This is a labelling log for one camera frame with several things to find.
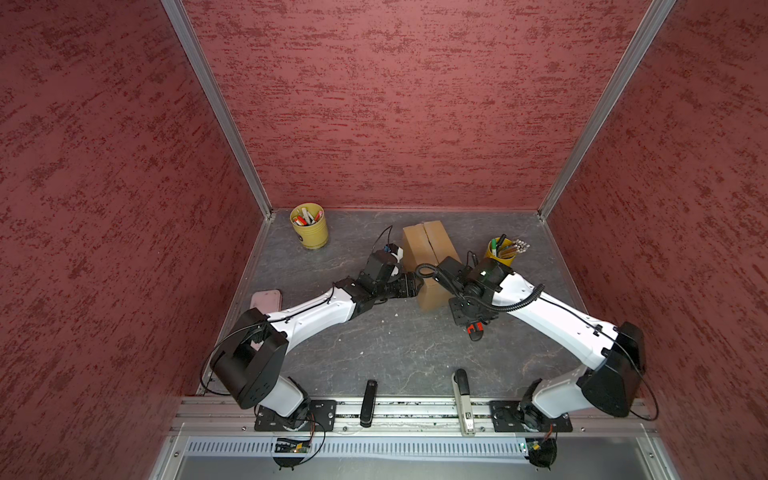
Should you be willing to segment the red black utility knife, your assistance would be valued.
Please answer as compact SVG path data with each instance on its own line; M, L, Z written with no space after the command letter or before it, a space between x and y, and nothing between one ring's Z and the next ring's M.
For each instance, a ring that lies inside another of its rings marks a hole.
M485 332L485 327L483 322L474 322L467 326L466 328L467 334L471 341L477 342L480 341Z

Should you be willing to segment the brown cardboard express box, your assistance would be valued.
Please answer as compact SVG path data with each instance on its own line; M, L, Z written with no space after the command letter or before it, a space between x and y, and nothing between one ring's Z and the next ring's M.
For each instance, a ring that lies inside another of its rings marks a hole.
M438 265L445 258L459 260L448 233L440 221L429 221L403 228L404 268L414 272L423 263ZM448 305L452 294L432 278L424 280L417 295L422 312L430 312Z

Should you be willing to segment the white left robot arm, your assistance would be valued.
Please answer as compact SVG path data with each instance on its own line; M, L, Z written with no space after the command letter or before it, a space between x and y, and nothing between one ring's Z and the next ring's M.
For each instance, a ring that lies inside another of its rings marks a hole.
M309 421L310 397L281 374L292 348L333 326L346 323L390 299L416 297L424 280L407 272L394 244L371 253L357 277L332 284L319 297L286 310L242 313L212 349L211 373L242 409L264 407L282 427L298 430Z

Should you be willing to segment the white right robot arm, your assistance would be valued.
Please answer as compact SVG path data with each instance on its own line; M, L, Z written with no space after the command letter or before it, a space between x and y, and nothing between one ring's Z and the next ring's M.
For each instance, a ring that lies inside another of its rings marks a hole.
M644 334L638 326L596 319L491 258L475 266L447 258L431 271L451 293L454 321L471 340L480 340L485 325L508 314L579 360L579 367L569 373L535 380L527 388L513 415L527 429L540 430L566 414L589 408L618 418L631 414L646 371Z

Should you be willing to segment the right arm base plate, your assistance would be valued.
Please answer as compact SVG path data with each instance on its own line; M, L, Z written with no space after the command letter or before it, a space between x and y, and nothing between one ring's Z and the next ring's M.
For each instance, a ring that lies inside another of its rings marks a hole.
M532 404L520 401L494 400L489 402L490 416L497 433L570 433L573 426L563 414L550 418Z

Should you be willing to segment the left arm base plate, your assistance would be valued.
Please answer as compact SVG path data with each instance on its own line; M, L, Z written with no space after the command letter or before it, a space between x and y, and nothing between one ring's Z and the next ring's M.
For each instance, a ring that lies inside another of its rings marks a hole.
M275 411L258 405L254 408L254 427L257 432L330 432L334 428L338 402L330 399L310 400L306 410L298 410L286 420Z

